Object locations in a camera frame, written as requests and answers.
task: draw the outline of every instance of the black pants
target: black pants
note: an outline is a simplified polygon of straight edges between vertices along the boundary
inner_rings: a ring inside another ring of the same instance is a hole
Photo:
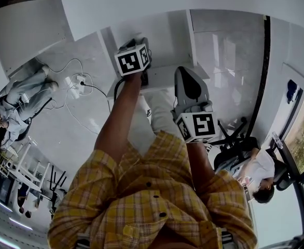
[[[260,148],[258,146],[257,139],[255,137],[249,137],[247,140],[244,140],[240,143],[241,150],[243,152],[251,151],[253,148]],[[216,170],[220,164],[224,161],[227,161],[231,158],[234,158],[238,155],[238,149],[236,147],[228,148],[221,153],[219,153],[214,160],[214,169]]]

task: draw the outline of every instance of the white floor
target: white floor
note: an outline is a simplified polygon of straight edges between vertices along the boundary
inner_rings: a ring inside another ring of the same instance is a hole
[[[38,58],[55,71],[62,69],[69,60],[78,58],[84,73],[91,75],[93,84],[107,93],[114,78],[107,69],[97,35],[73,41],[61,0],[57,1],[63,13],[67,39]],[[255,106],[264,55],[262,16],[221,10],[193,10],[191,13],[198,61],[211,78],[208,88],[214,111],[222,123],[232,129],[242,116],[250,118]],[[74,61],[63,72],[50,74],[60,89],[53,97],[56,103],[48,104],[47,108],[63,106],[71,77],[80,72],[79,63]],[[15,79],[32,73],[30,66],[25,67]],[[89,77],[86,83],[91,84]],[[84,94],[90,91],[91,88],[86,87]],[[77,119],[66,107],[45,109],[33,120],[29,137],[15,145],[34,142],[28,158],[30,161],[50,161],[61,171],[66,171],[68,178],[64,188],[69,187],[76,171],[92,152],[97,134],[109,115],[104,95],[95,89],[86,96],[68,91],[67,104]],[[218,149],[213,149],[211,159],[217,153]],[[42,216],[36,215],[36,218],[42,220]]]

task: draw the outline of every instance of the white shirt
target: white shirt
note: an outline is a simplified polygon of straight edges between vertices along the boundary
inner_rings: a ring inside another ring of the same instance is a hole
[[[24,211],[30,211],[30,212],[34,212],[37,211],[38,208],[36,208],[36,203],[37,203],[37,197],[35,195],[33,195],[32,193],[29,192],[29,194],[27,195],[24,204],[23,204],[23,208]]]
[[[251,177],[259,185],[261,180],[274,177],[274,172],[275,167],[272,157],[261,149],[256,158],[250,161],[246,176]]]

